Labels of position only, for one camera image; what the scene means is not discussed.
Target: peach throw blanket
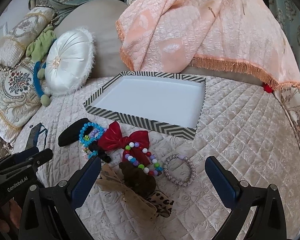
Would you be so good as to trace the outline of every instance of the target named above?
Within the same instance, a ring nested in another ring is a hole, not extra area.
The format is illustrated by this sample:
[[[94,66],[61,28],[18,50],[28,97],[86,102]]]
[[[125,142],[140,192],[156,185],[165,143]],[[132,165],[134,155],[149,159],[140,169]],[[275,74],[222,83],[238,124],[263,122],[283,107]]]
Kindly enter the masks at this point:
[[[273,89],[300,87],[288,40],[262,0],[136,0],[116,26],[134,71],[193,65],[252,74]]]

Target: orange fringe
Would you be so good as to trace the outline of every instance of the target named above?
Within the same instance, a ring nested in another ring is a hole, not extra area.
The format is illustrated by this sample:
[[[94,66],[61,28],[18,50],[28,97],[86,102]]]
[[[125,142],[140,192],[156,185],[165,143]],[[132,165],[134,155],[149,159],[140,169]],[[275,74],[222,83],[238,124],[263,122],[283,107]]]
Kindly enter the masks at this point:
[[[117,28],[118,36],[123,42],[124,32],[119,20],[116,21],[115,26]],[[123,48],[120,49],[121,60],[127,65],[127,67],[134,71],[133,62],[130,57],[123,51]],[[300,82],[284,82],[279,83],[270,73],[265,71],[261,66],[247,62],[245,60],[236,60],[236,59],[222,59],[212,56],[204,56],[195,54],[192,61],[189,63],[190,66],[198,68],[206,68],[216,71],[228,71],[236,72],[241,74],[250,74],[254,77],[260,79],[265,84],[268,84],[273,90],[281,90],[284,87],[293,86],[300,89]]]

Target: metal bolt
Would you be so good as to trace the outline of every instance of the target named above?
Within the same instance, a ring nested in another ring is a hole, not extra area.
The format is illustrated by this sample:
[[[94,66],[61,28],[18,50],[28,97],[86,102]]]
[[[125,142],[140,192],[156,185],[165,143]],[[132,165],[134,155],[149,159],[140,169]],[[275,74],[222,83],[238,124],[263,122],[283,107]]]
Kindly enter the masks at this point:
[[[59,187],[64,187],[65,185],[67,185],[67,181],[66,180],[62,180],[58,183]]]
[[[241,180],[241,181],[240,181],[240,185],[241,185],[242,187],[247,187],[247,186],[249,186],[249,183],[248,183],[247,181],[245,181],[245,180]]]
[[[277,189],[278,189],[278,187],[277,187],[275,184],[271,184],[271,185],[270,185],[270,188],[271,188],[272,190],[277,190]]]
[[[37,185],[31,185],[30,186],[30,191],[35,191],[37,189]]]

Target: blue gripper pad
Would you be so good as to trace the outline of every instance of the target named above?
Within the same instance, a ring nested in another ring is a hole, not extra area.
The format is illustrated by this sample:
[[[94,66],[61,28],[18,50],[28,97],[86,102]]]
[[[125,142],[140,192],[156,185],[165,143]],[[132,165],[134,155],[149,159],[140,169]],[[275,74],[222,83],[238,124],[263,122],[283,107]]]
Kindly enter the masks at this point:
[[[21,153],[14,154],[13,159],[16,164],[19,164],[21,162],[24,162],[26,159],[30,158],[31,156],[37,154],[38,152],[39,152],[39,149],[36,146],[34,146],[34,147],[27,149]]]
[[[71,207],[73,210],[83,205],[93,184],[101,171],[101,160],[96,157],[71,191]]]
[[[226,208],[233,209],[236,206],[237,193],[231,186],[230,182],[226,179],[226,176],[223,174],[223,171],[214,162],[213,158],[210,156],[206,159],[206,162],[204,164],[205,171],[214,188],[216,189],[224,206]]]

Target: quilted bedspread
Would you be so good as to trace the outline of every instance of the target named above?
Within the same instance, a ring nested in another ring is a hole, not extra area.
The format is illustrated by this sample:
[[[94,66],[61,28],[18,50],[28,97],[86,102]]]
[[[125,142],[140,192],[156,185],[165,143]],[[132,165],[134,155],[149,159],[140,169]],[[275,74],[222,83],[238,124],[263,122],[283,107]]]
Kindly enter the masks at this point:
[[[48,129],[47,147],[53,159],[39,168],[38,177],[45,186],[69,179],[86,160],[79,142],[58,146],[58,136],[74,121],[87,117],[102,126],[112,120],[88,114],[84,101],[110,78],[92,79],[74,94],[54,97],[49,107],[41,107],[21,131],[14,152],[26,146],[31,125],[39,122]],[[140,128],[120,123],[123,136]],[[221,203],[204,171],[205,159],[214,155],[238,180],[251,185],[278,186],[285,211],[287,236],[294,238],[300,230],[300,150],[290,122],[273,94],[262,87],[232,80],[207,77],[206,98],[193,141],[166,134],[149,132],[150,151],[164,161],[171,154],[182,153],[194,162],[197,177],[193,184],[181,188],[156,177],[157,187],[175,201],[169,218],[140,221],[129,211],[118,192],[102,192],[94,186],[77,213],[94,239],[211,239],[230,210]],[[43,148],[44,138],[38,146]],[[109,152],[110,165],[117,171],[122,150]],[[175,160],[172,174],[189,175],[188,167]],[[243,239],[253,211],[238,239]]]

